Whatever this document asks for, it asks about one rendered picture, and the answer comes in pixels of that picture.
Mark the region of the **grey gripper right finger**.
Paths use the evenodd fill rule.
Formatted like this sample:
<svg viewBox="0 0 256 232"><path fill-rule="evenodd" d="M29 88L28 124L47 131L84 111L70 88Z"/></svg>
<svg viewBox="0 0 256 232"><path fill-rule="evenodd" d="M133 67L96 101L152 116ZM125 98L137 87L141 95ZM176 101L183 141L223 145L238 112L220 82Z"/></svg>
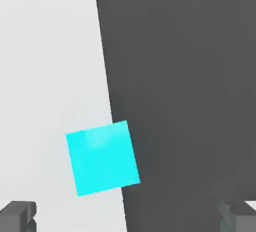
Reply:
<svg viewBox="0 0 256 232"><path fill-rule="evenodd" d="M219 232L256 232L256 201L221 200Z"/></svg>

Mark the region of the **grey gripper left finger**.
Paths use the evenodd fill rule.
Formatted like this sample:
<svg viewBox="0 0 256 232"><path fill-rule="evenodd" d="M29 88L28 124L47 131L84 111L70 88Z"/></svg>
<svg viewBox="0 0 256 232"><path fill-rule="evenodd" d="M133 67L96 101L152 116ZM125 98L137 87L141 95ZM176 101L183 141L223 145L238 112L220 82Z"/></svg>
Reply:
<svg viewBox="0 0 256 232"><path fill-rule="evenodd" d="M34 201L11 201L0 210L0 232L37 232Z"/></svg>

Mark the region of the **small cyan cube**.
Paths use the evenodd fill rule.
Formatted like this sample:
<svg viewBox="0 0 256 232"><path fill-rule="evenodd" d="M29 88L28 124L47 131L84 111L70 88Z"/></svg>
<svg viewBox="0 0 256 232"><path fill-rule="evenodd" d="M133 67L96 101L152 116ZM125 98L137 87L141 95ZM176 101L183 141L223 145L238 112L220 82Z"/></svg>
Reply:
<svg viewBox="0 0 256 232"><path fill-rule="evenodd" d="M66 135L78 196L141 182L128 123Z"/></svg>

